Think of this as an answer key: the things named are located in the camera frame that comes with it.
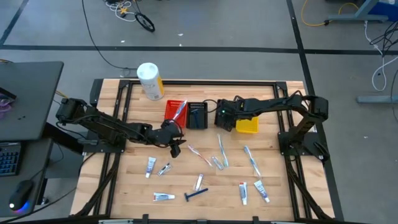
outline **concrete floor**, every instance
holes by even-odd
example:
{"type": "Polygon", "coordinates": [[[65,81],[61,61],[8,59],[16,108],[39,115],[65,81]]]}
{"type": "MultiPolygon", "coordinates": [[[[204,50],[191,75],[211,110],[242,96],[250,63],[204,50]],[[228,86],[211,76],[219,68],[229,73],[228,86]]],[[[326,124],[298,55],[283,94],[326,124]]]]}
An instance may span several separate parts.
{"type": "MultiPolygon", "coordinates": [[[[0,30],[9,25],[21,2],[0,2],[0,30]]],[[[298,18],[303,3],[304,0],[293,1],[298,18]]],[[[328,14],[336,13],[341,4],[309,0],[304,16],[307,22],[320,22],[328,14]]],[[[140,8],[155,23],[157,30],[153,34],[135,22],[115,18],[102,1],[86,0],[85,6],[94,40],[100,46],[178,47],[182,44],[297,49],[285,1],[144,0],[140,8]]],[[[344,13],[353,11],[351,7],[344,9],[344,13]]],[[[327,27],[307,27],[299,19],[297,22],[305,49],[373,49],[364,38],[362,22],[334,22],[327,27]]],[[[370,38],[381,35],[389,24],[370,23],[368,35],[370,38]]],[[[30,0],[5,45],[92,46],[81,1],[30,0]]],[[[298,54],[156,51],[106,51],[103,54],[123,67],[154,62],[163,78],[304,81],[298,54]]],[[[93,79],[126,76],[105,63],[95,51],[0,50],[0,58],[14,62],[61,60],[65,67],[58,89],[84,100],[88,100],[93,79]]],[[[388,95],[398,62],[386,67],[387,90],[376,93],[371,86],[371,75],[381,65],[380,56],[307,54],[307,60],[316,94],[330,102],[330,117],[324,127],[345,220],[396,223],[398,124],[390,105],[358,105],[355,98],[388,95]]],[[[53,105],[51,123],[55,121],[56,109],[53,105]]],[[[70,128],[83,130],[78,126],[70,128]]],[[[78,167],[81,157],[68,156],[68,161],[78,167]]],[[[45,194],[50,199],[57,198],[76,186],[76,182],[76,176],[52,179],[45,194]]],[[[66,217],[72,200],[70,195],[28,220],[66,217]]]]}

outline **red plastic basket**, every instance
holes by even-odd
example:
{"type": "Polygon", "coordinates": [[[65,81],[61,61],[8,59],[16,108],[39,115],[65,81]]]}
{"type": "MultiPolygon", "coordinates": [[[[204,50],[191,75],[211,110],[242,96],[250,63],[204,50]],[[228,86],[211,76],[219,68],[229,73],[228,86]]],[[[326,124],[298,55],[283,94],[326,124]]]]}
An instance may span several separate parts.
{"type": "MultiPolygon", "coordinates": [[[[182,103],[183,101],[180,100],[167,100],[164,119],[173,119],[175,113],[182,103]]],[[[184,109],[180,113],[180,116],[178,116],[176,122],[181,126],[181,128],[185,128],[185,123],[187,122],[187,105],[184,106],[184,109]]]]}

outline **wooden table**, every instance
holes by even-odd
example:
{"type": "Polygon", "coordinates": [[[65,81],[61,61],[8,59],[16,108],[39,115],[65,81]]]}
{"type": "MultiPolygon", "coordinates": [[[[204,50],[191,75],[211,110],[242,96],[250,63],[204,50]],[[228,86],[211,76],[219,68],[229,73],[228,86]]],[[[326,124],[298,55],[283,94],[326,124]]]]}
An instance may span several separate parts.
{"type": "MultiPolygon", "coordinates": [[[[118,79],[103,80],[98,102],[100,111],[112,115],[118,83],[118,79]]],[[[289,94],[296,90],[305,93],[302,82],[287,82],[287,87],[289,94]]],[[[241,86],[165,85],[165,96],[159,101],[151,101],[146,98],[140,85],[134,85],[127,121],[150,123],[154,128],[159,128],[164,120],[167,100],[197,102],[221,98],[232,100],[235,95],[262,100],[274,98],[271,87],[245,86],[243,81],[241,86]]],[[[215,108],[215,104],[209,102],[208,107],[211,110],[215,108]]],[[[295,124],[301,120],[298,113],[293,112],[293,117],[295,124]]],[[[235,130],[229,133],[216,128],[214,118],[215,114],[210,113],[206,130],[184,130],[184,139],[187,142],[180,146],[181,154],[176,159],[171,158],[169,149],[127,143],[120,160],[111,217],[142,218],[142,215],[147,213],[150,219],[252,220],[253,216],[258,216],[260,220],[294,220],[285,161],[279,152],[277,114],[260,115],[258,134],[241,134],[235,130]],[[191,144],[206,158],[214,155],[221,159],[218,133],[221,134],[230,163],[230,167],[225,170],[210,168],[187,148],[188,144],[191,144]],[[261,198],[253,185],[257,177],[248,156],[243,151],[245,145],[249,146],[259,166],[270,203],[261,198]],[[157,161],[151,177],[147,179],[145,172],[149,156],[156,157],[157,161]],[[157,171],[167,162],[172,163],[172,169],[163,176],[157,176],[157,171]],[[185,192],[193,192],[193,185],[199,174],[204,175],[202,188],[208,187],[209,191],[186,202],[183,195],[185,192]],[[248,183],[246,206],[242,205],[239,196],[240,181],[248,183]],[[154,192],[175,194],[176,199],[153,202],[154,192]]],[[[82,168],[71,213],[79,211],[97,188],[103,156],[103,154],[93,156],[82,168]]],[[[308,191],[324,212],[333,217],[330,194],[321,162],[312,156],[301,158],[308,191]]],[[[297,188],[296,192],[300,216],[304,217],[303,203],[297,188]]]]}

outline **toothbrush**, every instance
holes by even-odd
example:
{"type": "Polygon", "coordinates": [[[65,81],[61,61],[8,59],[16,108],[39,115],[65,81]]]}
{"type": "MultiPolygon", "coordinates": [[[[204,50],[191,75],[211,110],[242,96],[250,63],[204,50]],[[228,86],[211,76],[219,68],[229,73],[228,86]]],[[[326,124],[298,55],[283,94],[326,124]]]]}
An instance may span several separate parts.
{"type": "Polygon", "coordinates": [[[243,150],[244,150],[244,152],[245,152],[246,154],[249,155],[249,157],[250,157],[250,163],[253,165],[254,171],[256,171],[257,176],[260,178],[260,177],[261,177],[260,170],[259,170],[259,168],[258,168],[256,162],[254,161],[254,159],[253,159],[253,157],[252,157],[252,155],[251,155],[251,153],[250,153],[249,147],[248,147],[248,146],[244,146],[243,150]]]}
{"type": "Polygon", "coordinates": [[[217,134],[217,136],[218,136],[218,144],[220,145],[220,150],[224,157],[224,167],[228,167],[229,166],[228,159],[226,158],[223,142],[221,141],[221,136],[220,136],[220,134],[217,134]]]}
{"type": "Polygon", "coordinates": [[[175,112],[175,115],[173,117],[173,120],[176,120],[178,118],[178,116],[180,116],[180,113],[182,112],[182,110],[184,109],[185,105],[187,104],[187,101],[185,100],[184,102],[182,102],[181,106],[178,108],[177,112],[175,112]]]}
{"type": "Polygon", "coordinates": [[[199,157],[201,157],[204,161],[207,162],[207,164],[209,164],[210,167],[213,167],[213,165],[211,164],[211,162],[209,162],[207,159],[205,159],[198,151],[196,151],[193,146],[188,145],[189,150],[191,150],[193,153],[195,153],[196,155],[198,155],[199,157]]]}

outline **black basket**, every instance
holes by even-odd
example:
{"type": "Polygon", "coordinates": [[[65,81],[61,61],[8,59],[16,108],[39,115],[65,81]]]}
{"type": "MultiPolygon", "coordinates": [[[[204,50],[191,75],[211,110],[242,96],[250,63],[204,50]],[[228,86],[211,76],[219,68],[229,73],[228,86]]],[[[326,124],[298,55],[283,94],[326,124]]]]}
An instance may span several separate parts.
{"type": "Polygon", "coordinates": [[[187,128],[206,129],[207,128],[207,103],[187,103],[187,128]]]}

